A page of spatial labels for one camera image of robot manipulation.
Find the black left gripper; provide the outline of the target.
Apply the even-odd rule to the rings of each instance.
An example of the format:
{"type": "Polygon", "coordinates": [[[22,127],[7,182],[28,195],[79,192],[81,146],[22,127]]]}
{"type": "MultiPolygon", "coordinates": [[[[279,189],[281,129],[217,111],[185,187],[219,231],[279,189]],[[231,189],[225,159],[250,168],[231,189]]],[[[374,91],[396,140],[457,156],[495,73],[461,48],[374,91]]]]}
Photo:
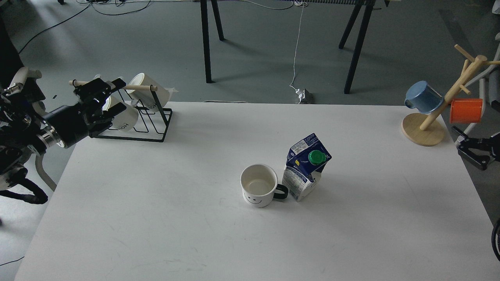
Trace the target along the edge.
{"type": "Polygon", "coordinates": [[[115,91],[127,86],[117,78],[113,81],[92,80],[84,84],[71,82],[77,97],[74,105],[63,105],[43,116],[44,130],[51,133],[50,144],[69,148],[88,136],[96,136],[109,128],[115,117],[127,107],[117,103],[108,110],[103,108],[106,99],[115,91]]]}

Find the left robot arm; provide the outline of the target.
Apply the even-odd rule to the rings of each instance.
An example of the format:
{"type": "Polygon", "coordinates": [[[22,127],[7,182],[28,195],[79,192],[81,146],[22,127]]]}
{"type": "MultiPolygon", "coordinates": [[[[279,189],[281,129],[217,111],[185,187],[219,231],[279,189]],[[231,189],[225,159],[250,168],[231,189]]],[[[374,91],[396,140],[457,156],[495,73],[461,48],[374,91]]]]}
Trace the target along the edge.
{"type": "Polygon", "coordinates": [[[97,137],[111,127],[126,107],[114,105],[103,110],[107,98],[126,83],[117,78],[90,82],[72,81],[77,103],[63,105],[41,116],[22,94],[28,78],[41,78],[41,72],[21,67],[7,89],[1,92],[1,196],[42,205],[46,193],[27,178],[24,163],[30,155],[42,156],[54,145],[65,149],[86,137],[97,137]]]}

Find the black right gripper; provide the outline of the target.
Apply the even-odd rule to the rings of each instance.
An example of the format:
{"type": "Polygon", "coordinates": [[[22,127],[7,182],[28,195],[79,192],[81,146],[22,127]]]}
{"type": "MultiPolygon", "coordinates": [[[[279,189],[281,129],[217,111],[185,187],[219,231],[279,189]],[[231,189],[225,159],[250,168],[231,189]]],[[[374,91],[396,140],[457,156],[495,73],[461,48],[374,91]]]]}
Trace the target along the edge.
{"type": "Polygon", "coordinates": [[[490,138],[472,138],[456,126],[452,126],[452,130],[463,138],[457,146],[458,154],[479,170],[485,171],[487,169],[490,156],[477,155],[472,149],[487,151],[494,161],[500,161],[500,132],[495,133],[490,138]]]}

